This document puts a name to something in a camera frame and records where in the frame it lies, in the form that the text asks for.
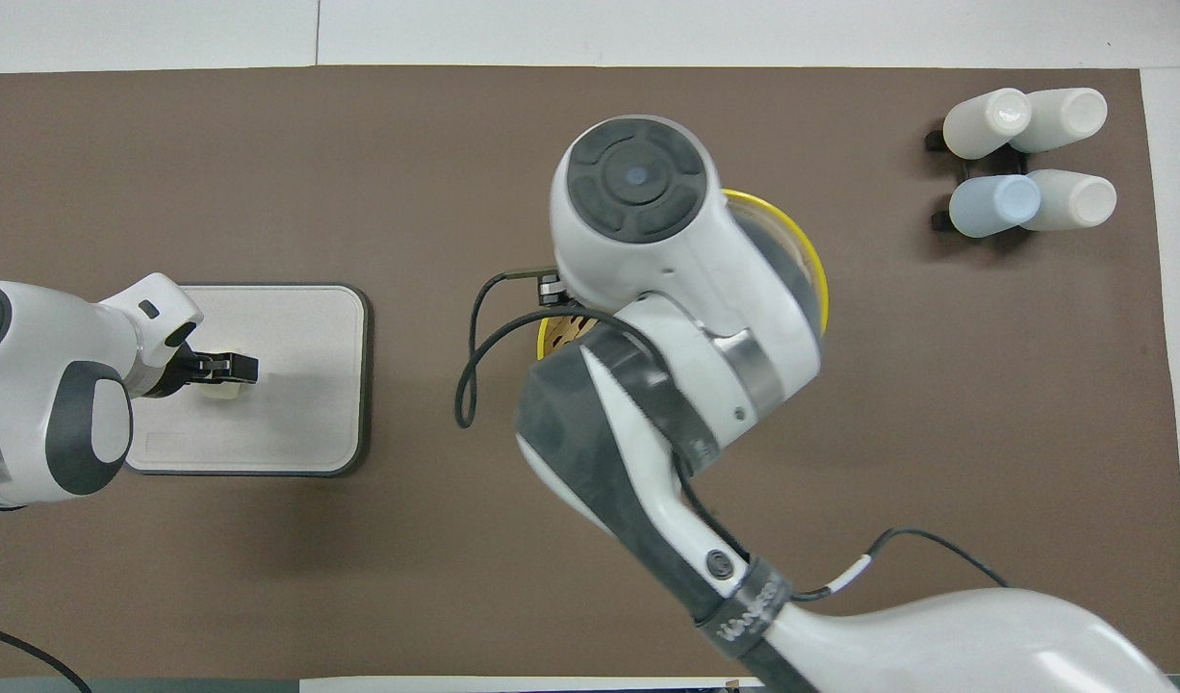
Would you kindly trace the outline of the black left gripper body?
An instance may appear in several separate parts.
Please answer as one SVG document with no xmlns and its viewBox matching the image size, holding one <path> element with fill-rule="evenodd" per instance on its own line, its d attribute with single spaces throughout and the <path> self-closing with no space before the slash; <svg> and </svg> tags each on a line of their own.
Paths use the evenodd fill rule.
<svg viewBox="0 0 1180 693">
<path fill-rule="evenodd" d="M 168 398 L 190 383 L 206 381 L 206 373 L 202 367 L 204 361 L 206 358 L 202 352 L 194 351 L 190 344 L 181 344 L 173 357 L 168 360 L 159 380 L 155 383 L 153 397 Z"/>
</svg>

